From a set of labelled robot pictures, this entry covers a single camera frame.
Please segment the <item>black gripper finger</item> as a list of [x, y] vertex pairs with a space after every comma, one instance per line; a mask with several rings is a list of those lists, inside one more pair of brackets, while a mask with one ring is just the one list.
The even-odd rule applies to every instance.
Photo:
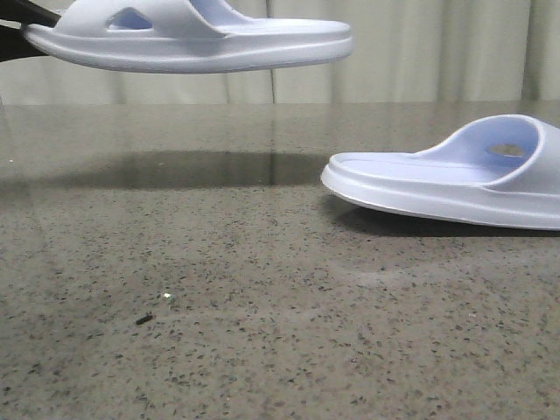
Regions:
[[0, 61], [10, 61], [46, 56], [32, 45], [19, 29], [2, 25], [0, 27]]
[[60, 15], [28, 0], [1, 0], [1, 19], [24, 25], [54, 27]]

